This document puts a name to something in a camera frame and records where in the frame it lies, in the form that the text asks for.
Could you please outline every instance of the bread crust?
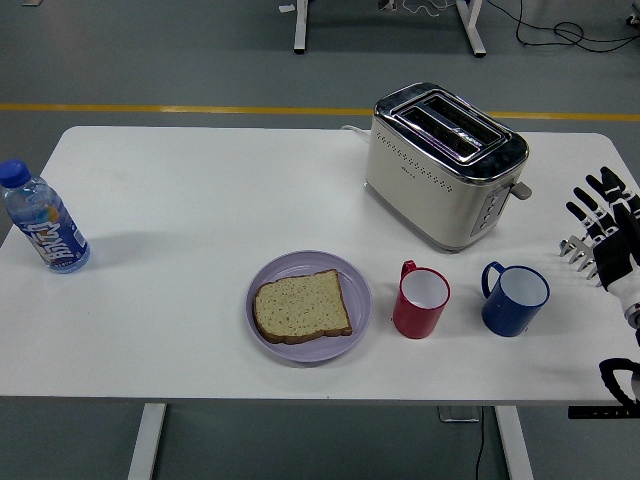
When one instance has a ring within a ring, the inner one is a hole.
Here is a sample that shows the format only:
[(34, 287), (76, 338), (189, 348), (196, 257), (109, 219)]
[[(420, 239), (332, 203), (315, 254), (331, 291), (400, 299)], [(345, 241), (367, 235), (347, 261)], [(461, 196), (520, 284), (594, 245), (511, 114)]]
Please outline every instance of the bread crust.
[[(322, 273), (327, 273), (327, 272), (335, 272), (336, 274), (336, 281), (338, 282), (338, 291), (340, 293), (340, 302), (342, 303), (342, 309), (344, 310), (344, 314), (347, 320), (347, 327), (344, 328), (338, 328), (338, 329), (332, 329), (332, 330), (317, 330), (315, 332), (312, 332), (310, 334), (307, 335), (275, 335), (269, 331), (267, 331), (265, 329), (265, 327), (260, 323), (259, 320), (259, 316), (258, 316), (258, 312), (256, 309), (256, 299), (258, 298), (258, 296), (260, 295), (260, 292), (262, 291), (262, 289), (270, 284), (274, 284), (274, 283), (278, 283), (282, 280), (285, 280), (285, 278), (305, 278), (305, 277), (312, 277), (314, 275), (318, 275), (318, 274), (322, 274)], [(268, 341), (269, 343), (285, 343), (287, 345), (297, 345), (300, 343), (305, 343), (305, 342), (309, 342), (311, 340), (315, 340), (317, 338), (320, 337), (338, 337), (338, 336), (349, 336), (353, 333), (353, 328), (351, 326), (351, 319), (349, 318), (349, 312), (347, 311), (347, 307), (344, 303), (344, 297), (342, 294), (342, 287), (340, 286), (340, 280), (338, 278), (338, 271), (335, 268), (329, 269), (329, 270), (322, 270), (320, 272), (316, 272), (314, 274), (311, 275), (298, 275), (298, 276), (292, 276), (292, 277), (285, 277), (285, 278), (281, 278), (279, 280), (276, 280), (274, 282), (267, 282), (264, 283), (260, 286), (260, 288), (258, 288), (255, 296), (253, 297), (253, 319), (254, 319), (254, 323), (256, 324), (256, 327), (258, 328), (258, 331), (260, 332), (260, 335), (262, 335), (262, 337)]]

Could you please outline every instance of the plate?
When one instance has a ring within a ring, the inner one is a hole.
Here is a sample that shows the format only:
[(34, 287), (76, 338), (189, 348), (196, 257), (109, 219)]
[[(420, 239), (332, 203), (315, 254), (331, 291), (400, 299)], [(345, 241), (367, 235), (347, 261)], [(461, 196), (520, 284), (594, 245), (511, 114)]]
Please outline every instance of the plate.
[[(253, 298), (260, 286), (281, 278), (312, 275), (332, 268), (338, 271), (353, 333), (349, 336), (320, 337), (297, 345), (267, 342), (260, 335), (253, 318)], [(362, 338), (371, 320), (371, 303), (369, 285), (353, 265), (330, 253), (304, 250), (278, 257), (258, 272), (247, 293), (247, 321), (258, 342), (276, 355), (295, 362), (322, 362), (353, 348)]]

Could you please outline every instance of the gray floor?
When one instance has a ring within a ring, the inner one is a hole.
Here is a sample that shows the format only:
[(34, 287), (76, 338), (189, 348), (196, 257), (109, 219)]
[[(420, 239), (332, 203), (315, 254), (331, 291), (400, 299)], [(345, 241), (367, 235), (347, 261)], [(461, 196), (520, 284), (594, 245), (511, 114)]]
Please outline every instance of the gray floor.
[[(495, 2), (518, 15), (519, 2)], [(44, 0), (32, 8), (2, 2), (0, 159), (22, 157), (40, 171), (75, 125), (370, 125), (367, 115), (101, 112), (95, 105), (368, 109), (397, 88), (431, 81), (490, 112), (592, 114), (584, 121), (503, 121), (521, 131), (607, 135), (640, 179), (637, 118), (602, 117), (640, 113), (640, 40), (606, 54), (524, 47), (516, 23), (485, 4), (478, 29), (488, 55), (478, 59), (454, 9), (432, 18), (424, 10), (381, 13), (377, 0), (316, 0), (308, 51), (295, 55), (295, 14), (278, 11), (285, 3)], [(625, 24), (630, 3), (524, 0), (523, 18), (548, 27), (576, 22), (587, 37), (621, 38), (640, 34)], [(526, 29), (522, 37), (556, 41)], [(45, 109), (52, 104), (89, 107)], [(575, 227), (569, 217), (567, 224)], [(0, 215), (0, 238), (9, 227)], [(611, 316), (605, 320), (623, 321), (619, 312)], [(537, 479), (640, 477), (639, 421), (569, 421), (562, 406), (519, 411)], [(1, 399), (0, 478), (124, 478), (141, 412), (136, 402)], [(507, 478), (495, 416), (486, 412), (480, 478)], [(167, 412), (155, 477), (473, 478), (479, 448), (478, 424), (442, 424), (434, 407), (184, 403)]]

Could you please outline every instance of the bread slice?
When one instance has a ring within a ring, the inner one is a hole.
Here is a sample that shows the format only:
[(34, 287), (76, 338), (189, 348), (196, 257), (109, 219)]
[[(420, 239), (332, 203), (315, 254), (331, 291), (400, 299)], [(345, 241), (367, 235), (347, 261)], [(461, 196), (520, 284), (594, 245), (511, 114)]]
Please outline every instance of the bread slice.
[(271, 343), (294, 345), (353, 331), (335, 269), (265, 283), (254, 297), (253, 315)]

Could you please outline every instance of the toaster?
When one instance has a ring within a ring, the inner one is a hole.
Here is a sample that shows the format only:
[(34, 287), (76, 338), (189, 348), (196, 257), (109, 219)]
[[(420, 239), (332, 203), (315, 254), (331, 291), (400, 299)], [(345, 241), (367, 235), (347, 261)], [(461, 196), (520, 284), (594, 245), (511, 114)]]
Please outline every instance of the toaster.
[(525, 140), (431, 83), (394, 92), (375, 106), (366, 182), (437, 247), (457, 252), (496, 226), (518, 177)]

